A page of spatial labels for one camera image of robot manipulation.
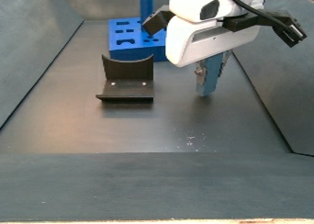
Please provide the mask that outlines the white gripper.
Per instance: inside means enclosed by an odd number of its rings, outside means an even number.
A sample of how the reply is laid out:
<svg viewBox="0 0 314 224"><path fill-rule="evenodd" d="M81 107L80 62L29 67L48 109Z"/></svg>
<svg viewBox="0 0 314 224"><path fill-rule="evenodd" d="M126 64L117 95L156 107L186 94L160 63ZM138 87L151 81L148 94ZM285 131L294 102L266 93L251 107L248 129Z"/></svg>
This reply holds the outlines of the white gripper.
<svg viewBox="0 0 314 224"><path fill-rule="evenodd" d="M238 18L247 11L232 0L170 0L174 17L167 26L166 56L178 67L196 62L196 83L203 82L202 59L223 52L224 68L231 49L252 41L259 26L238 31L223 27L228 18Z"/></svg>

